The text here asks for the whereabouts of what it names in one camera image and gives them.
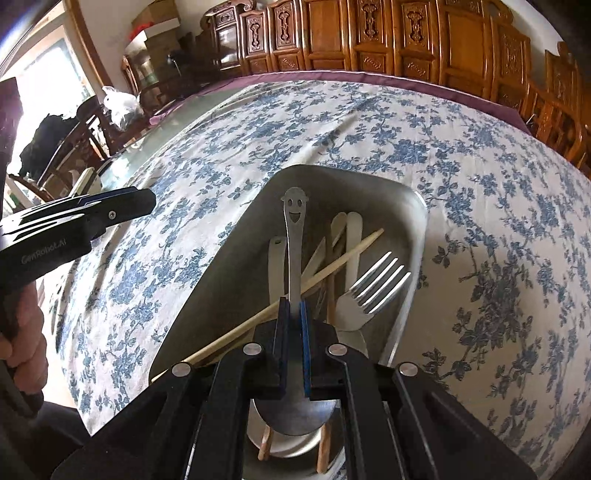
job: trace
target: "metal spoon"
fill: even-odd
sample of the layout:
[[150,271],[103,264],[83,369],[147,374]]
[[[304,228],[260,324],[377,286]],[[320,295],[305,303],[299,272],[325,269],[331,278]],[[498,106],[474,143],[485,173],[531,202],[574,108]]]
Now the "metal spoon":
[[301,244],[308,198],[292,187],[285,193],[283,212],[289,256],[290,341],[287,387],[281,400],[255,400],[256,410],[272,429],[285,435],[305,435],[324,425],[335,409],[335,400],[310,401],[304,392],[300,326]]

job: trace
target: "white plastic bag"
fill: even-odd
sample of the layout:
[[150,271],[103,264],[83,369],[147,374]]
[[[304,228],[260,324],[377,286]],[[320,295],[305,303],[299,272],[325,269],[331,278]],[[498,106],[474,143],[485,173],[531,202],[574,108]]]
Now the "white plastic bag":
[[103,87],[107,94],[105,107],[111,111],[111,122],[124,132],[138,118],[144,116],[139,100],[133,95],[120,92],[113,87]]

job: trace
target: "table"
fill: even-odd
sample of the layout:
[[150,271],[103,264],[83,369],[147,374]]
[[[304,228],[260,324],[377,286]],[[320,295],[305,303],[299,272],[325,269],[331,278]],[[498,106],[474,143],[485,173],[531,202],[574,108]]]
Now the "table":
[[418,363],[548,478],[591,414],[591,184],[487,114],[355,83],[255,85],[197,118],[129,181],[152,188],[154,214],[54,273],[46,315],[89,430],[147,386],[171,322],[242,212],[297,163],[423,195],[426,247],[397,360]]

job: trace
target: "purple cloth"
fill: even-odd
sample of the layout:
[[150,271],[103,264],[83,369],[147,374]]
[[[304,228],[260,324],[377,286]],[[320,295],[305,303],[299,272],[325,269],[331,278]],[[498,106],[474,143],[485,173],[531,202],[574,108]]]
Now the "purple cloth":
[[256,83],[289,82],[295,80],[332,80],[337,82],[370,83],[372,85],[384,85],[412,90],[413,92],[426,93],[427,95],[451,100],[473,108],[474,110],[488,113],[489,115],[492,115],[499,120],[503,120],[504,122],[513,125],[513,127],[531,135],[517,110],[484,100],[468,93],[458,92],[457,90],[451,90],[432,83],[392,77],[380,73],[327,71],[263,73],[261,75],[250,75],[236,79],[222,80],[205,87],[197,95],[205,95],[207,93],[226,89],[244,88]]

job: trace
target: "red object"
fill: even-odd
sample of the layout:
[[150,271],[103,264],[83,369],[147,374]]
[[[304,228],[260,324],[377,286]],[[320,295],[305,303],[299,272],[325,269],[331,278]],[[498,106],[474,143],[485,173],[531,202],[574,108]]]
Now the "red object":
[[154,26],[154,22],[149,23],[142,23],[137,28],[133,30],[131,35],[129,36],[129,40],[133,41],[135,37],[137,37],[140,33],[142,33],[146,28],[150,28]]

